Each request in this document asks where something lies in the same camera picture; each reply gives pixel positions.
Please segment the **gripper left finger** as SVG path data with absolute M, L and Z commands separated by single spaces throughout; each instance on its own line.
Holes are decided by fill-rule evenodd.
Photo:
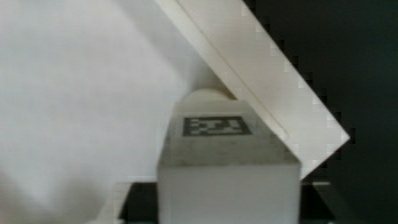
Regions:
M 157 224 L 157 192 L 154 182 L 136 182 L 127 189 L 118 213 L 120 224 Z

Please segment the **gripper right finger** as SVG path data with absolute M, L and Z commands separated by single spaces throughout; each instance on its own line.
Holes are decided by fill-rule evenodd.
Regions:
M 355 224 L 355 215 L 328 182 L 303 182 L 298 224 Z

